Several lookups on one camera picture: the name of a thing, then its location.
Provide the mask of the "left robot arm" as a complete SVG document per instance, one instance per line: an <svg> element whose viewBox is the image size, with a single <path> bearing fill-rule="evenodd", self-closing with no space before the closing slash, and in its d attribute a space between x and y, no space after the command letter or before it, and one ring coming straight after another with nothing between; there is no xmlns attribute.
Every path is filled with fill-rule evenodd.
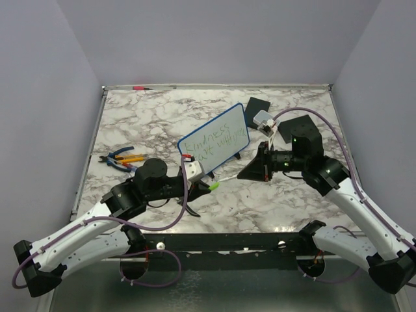
<svg viewBox="0 0 416 312"><path fill-rule="evenodd" d="M135 170L134 176L111 188L79 218L47 237L14 245L19 267L12 286L22 275L31 297L55 289L77 270L108 257L139 255L145 249L141 232L149 227L135 225L131 219L146 211L149 202L182 199L182 204L210 193L202 182L202 164L190 155L181 157L175 176L168 176L166 163L148 159Z"/></svg>

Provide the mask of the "green marker cap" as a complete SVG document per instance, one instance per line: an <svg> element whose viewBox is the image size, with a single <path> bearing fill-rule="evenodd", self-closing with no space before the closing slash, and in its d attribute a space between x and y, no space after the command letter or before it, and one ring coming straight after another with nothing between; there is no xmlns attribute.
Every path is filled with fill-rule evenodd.
<svg viewBox="0 0 416 312"><path fill-rule="evenodd" d="M212 184L212 185L209 187L209 190L210 190L210 191L213 191L213 190L217 189L217 188L219 187L219 185L220 185L220 183L219 183L219 182L216 182L216 183Z"/></svg>

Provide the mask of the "white marker pen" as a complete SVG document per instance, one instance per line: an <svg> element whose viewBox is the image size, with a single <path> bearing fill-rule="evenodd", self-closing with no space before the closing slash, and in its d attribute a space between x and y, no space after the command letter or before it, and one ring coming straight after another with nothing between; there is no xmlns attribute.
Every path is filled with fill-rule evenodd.
<svg viewBox="0 0 416 312"><path fill-rule="evenodd" d="M238 176L238 174L235 174L235 175L232 175L232 176L229 176L229 177L224 177L222 179L219 179L218 182L221 183L221 182L229 181L231 179L236 179L237 176Z"/></svg>

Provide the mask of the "blue framed whiteboard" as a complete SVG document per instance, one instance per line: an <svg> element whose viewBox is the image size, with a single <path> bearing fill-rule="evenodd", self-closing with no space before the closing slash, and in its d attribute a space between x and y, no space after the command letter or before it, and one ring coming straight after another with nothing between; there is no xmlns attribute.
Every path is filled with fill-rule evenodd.
<svg viewBox="0 0 416 312"><path fill-rule="evenodd" d="M181 138L177 148L201 162L205 174L209 174L249 144L244 108L237 103Z"/></svg>

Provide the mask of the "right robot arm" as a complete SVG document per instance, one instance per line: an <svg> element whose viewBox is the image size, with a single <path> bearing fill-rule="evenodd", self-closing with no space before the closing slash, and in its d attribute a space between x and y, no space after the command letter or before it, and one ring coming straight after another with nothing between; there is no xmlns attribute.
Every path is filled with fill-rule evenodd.
<svg viewBox="0 0 416 312"><path fill-rule="evenodd" d="M330 252L357 265L383 291L396 294L415 276L415 237L389 218L358 186L350 171L324 154L315 126L291 131L292 149L276 151L262 142L238 179L270 181L277 172L299 172L308 186L334 203L364 232L367 242L312 221L300 231L298 245L305 254Z"/></svg>

